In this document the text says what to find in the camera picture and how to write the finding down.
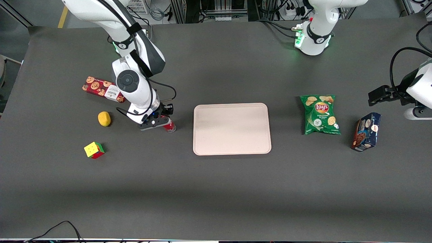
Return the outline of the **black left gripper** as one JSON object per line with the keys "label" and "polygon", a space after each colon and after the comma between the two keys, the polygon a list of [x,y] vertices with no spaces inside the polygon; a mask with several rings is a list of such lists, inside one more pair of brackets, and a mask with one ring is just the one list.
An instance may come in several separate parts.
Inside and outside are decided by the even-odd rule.
{"label": "black left gripper", "polygon": [[398,86],[396,88],[390,86],[380,86],[369,92],[368,98],[369,106],[374,106],[376,103],[381,103],[381,101],[391,102],[399,100],[401,103],[411,103],[411,96],[404,89],[400,91]]}

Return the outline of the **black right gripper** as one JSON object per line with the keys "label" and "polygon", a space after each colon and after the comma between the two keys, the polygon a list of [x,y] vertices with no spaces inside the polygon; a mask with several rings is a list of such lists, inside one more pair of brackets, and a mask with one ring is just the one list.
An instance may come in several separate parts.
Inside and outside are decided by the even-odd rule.
{"label": "black right gripper", "polygon": [[174,113],[173,104],[160,104],[158,109],[155,111],[155,117],[170,117]]}

